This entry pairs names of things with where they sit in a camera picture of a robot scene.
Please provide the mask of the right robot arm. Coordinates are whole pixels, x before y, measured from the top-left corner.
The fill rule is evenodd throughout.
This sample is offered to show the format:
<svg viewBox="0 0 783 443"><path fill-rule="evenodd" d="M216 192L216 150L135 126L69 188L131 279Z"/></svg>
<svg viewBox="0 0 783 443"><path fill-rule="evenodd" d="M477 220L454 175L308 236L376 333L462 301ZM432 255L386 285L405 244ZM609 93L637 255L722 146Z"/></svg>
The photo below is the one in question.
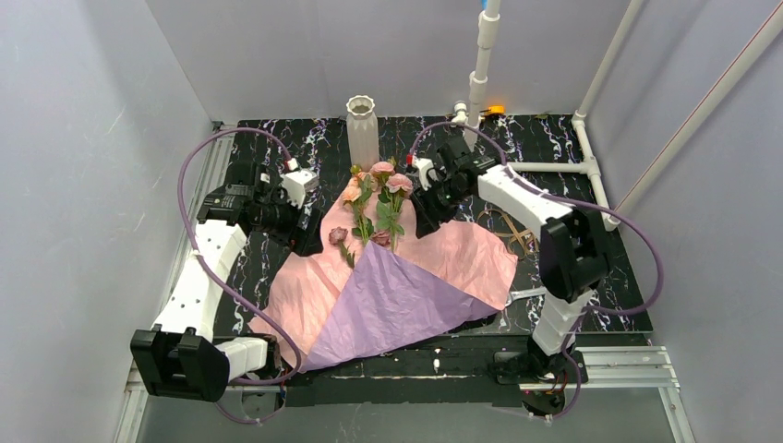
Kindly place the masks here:
<svg viewBox="0 0 783 443"><path fill-rule="evenodd" d="M408 171L417 173L420 182L411 196L416 236L435 233L469 197L495 205L529 229L538 243L539 277L546 291L527 350L515 363L540 377L555 373L572 349L577 319L610 270L599 210L555 200L515 172L504 154L472 151L462 137L450 139L437 154L440 167L413 151L406 157Z"/></svg>

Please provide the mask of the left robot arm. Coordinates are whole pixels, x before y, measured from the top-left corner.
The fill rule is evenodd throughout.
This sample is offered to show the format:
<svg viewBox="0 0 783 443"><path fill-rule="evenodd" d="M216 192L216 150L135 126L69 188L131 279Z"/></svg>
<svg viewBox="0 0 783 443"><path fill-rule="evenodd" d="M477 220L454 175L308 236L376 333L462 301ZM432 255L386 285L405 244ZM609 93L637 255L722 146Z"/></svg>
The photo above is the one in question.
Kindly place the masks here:
<svg viewBox="0 0 783 443"><path fill-rule="evenodd" d="M300 257L323 250L323 214L307 212L318 175L299 167L278 176L252 162L209 192L197 213L192 249L162 312L138 329L130 351L150 395L217 402L230 382L263 368L273 338L251 334L214 343L227 278L248 237L265 233Z"/></svg>

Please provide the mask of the pink rose flower bunch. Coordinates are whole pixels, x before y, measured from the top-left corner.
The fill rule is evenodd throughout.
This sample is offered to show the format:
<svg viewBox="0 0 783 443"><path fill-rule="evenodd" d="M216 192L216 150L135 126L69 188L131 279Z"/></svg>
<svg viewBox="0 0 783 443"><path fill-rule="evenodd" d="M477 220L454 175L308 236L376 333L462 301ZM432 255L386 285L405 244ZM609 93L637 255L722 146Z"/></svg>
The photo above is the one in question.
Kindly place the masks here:
<svg viewBox="0 0 783 443"><path fill-rule="evenodd" d="M349 229L363 245L376 231L389 231L392 242L386 249L395 252L398 241L406 234L402 224L405 201L413 193L411 179L397 171L397 161L390 157L376 162L368 171L352 165L351 178L339 201L348 208L354 226Z"/></svg>

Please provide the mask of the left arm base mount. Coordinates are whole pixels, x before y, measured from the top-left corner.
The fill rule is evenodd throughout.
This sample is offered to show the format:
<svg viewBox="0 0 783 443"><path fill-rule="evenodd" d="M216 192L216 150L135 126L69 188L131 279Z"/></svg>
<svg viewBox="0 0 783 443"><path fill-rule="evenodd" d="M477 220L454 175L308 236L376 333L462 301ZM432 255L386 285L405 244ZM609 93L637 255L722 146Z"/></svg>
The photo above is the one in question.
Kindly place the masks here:
<svg viewBox="0 0 783 443"><path fill-rule="evenodd" d="M278 351L269 353L267 356L266 365L264 367L230 380L227 384L227 387L252 387L257 386L258 381L261 380L271 380L274 378L283 377L295 366L295 362L291 364L285 359L286 356L287 354L278 353ZM294 358L294 361L296 361L296 355L291 353L291 356ZM284 385L286 387L305 387L314 384L315 380L316 376L314 372L306 372L301 370L296 372L290 378L286 379L284 381Z"/></svg>

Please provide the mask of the white ribbed vase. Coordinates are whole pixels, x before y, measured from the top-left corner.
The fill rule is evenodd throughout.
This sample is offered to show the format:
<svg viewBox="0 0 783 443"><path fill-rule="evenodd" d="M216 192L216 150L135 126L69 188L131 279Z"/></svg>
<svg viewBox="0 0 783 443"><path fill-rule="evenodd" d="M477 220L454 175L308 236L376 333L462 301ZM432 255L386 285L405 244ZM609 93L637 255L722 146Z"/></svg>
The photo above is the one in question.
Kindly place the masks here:
<svg viewBox="0 0 783 443"><path fill-rule="evenodd" d="M368 171L379 161L379 130L375 102L367 95L356 95L346 103L346 132L351 163Z"/></svg>

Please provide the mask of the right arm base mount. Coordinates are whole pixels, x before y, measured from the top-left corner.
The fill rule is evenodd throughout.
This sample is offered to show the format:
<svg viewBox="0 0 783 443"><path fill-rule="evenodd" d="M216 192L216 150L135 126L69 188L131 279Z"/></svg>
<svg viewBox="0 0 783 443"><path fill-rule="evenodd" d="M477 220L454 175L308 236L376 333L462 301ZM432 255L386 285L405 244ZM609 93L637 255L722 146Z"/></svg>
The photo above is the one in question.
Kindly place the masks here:
<svg viewBox="0 0 783 443"><path fill-rule="evenodd" d="M488 364L491 377L501 385L515 385L522 392L522 404L530 415L552 419L567 409L567 388L589 380L583 355L571 351L551 356L528 352L497 352Z"/></svg>

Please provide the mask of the purple flower bouquet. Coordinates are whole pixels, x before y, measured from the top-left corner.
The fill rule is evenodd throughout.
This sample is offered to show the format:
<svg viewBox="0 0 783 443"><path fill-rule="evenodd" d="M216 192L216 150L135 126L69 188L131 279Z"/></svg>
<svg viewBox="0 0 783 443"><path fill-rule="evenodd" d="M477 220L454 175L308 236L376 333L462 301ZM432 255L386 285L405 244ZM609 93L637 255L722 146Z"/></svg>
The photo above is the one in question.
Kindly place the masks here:
<svg viewBox="0 0 783 443"><path fill-rule="evenodd" d="M488 317L506 302L508 283L495 272L467 286L369 245L327 316L301 369L312 371L394 351Z"/></svg>

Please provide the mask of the brown ribbon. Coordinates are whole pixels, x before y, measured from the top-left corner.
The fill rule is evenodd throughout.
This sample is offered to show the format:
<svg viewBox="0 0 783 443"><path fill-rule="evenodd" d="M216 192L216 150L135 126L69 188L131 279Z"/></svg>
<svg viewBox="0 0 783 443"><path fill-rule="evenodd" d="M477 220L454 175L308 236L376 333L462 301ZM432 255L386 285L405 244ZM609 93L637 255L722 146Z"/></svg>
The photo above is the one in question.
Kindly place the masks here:
<svg viewBox="0 0 783 443"><path fill-rule="evenodd" d="M508 253L519 261L533 257L539 252L538 240L528 228L522 228L506 211L485 209L476 215L476 222L486 228L505 244Z"/></svg>

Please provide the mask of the pink wrapping paper sheet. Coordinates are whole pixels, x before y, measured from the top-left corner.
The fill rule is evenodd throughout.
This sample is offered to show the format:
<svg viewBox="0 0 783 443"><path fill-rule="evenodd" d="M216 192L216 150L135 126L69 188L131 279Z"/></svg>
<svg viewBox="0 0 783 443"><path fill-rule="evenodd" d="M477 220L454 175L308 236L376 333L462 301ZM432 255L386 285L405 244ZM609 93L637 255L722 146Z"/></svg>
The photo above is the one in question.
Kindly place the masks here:
<svg viewBox="0 0 783 443"><path fill-rule="evenodd" d="M460 289L467 286L467 279L457 275L459 270L471 276L495 272L497 280L508 283L508 297L517 258L496 235L472 222L449 221L435 233L416 238L416 215L410 202L404 203L402 224L406 234L393 254ZM367 247L353 236L346 243L356 254L356 267ZM263 312L293 339L304 362L355 267L350 269L339 249L326 244L317 255L290 255L273 279Z"/></svg>

